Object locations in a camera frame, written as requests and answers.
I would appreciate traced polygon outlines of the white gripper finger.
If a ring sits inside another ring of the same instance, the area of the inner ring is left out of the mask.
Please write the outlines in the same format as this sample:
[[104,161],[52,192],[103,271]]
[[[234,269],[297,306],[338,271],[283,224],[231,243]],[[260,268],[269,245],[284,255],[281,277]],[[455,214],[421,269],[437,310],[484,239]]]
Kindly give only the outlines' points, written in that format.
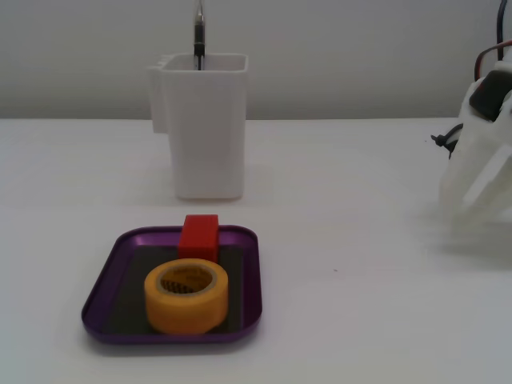
[[445,173],[439,183],[439,205],[443,217],[450,227],[450,232],[457,236],[476,234],[484,227],[464,225],[464,193],[467,192],[470,181],[469,163],[473,156],[480,150],[491,149],[495,146],[510,146],[510,138],[488,138],[479,136],[476,138],[461,138],[463,124],[459,123],[447,134],[438,137],[438,144],[450,152],[450,160]]
[[480,226],[511,207],[511,146],[480,150],[469,166],[464,225]]

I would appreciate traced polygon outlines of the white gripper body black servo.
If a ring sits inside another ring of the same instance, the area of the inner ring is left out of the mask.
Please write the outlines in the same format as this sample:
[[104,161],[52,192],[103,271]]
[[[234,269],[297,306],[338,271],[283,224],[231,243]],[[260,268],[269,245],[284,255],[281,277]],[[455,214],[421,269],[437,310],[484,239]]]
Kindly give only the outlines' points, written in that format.
[[460,109],[463,124],[461,138],[511,137],[511,53],[497,61],[487,74],[482,74],[482,62],[494,50],[510,49],[511,41],[485,49],[474,64],[474,82],[470,84]]

